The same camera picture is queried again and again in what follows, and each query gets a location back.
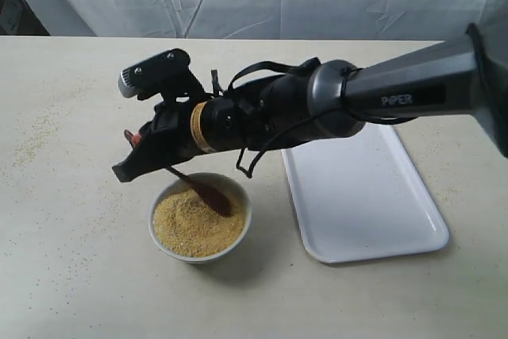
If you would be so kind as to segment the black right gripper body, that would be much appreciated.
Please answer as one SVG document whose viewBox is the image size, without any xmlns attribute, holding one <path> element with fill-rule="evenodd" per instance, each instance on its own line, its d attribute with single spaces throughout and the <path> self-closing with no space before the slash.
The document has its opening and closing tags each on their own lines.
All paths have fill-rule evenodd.
<svg viewBox="0 0 508 339">
<path fill-rule="evenodd" d="M 160 103 L 143 133 L 175 134 L 171 165 L 196 156 L 236 149 L 292 148 L 317 137 L 307 86 L 316 63 L 275 66 L 272 76 L 228 89 L 220 97 Z"/>
</svg>

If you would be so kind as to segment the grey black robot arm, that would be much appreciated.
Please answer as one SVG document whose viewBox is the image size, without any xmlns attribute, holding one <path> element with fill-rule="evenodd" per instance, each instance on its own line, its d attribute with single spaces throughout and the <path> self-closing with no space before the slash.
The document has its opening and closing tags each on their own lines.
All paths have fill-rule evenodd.
<svg viewBox="0 0 508 339">
<path fill-rule="evenodd" d="M 507 151 L 507 25 L 470 24 L 460 37 L 394 59 L 357 67 L 345 60 L 298 66 L 261 61 L 226 88 L 206 91 L 182 49 L 124 69 L 126 98 L 160 95 L 154 117 L 113 166 L 123 183 L 196 156 L 236 150 L 257 157 L 311 141 L 346 138 L 365 124 L 398 125 L 419 117 L 471 115 L 501 153 Z"/>
</svg>

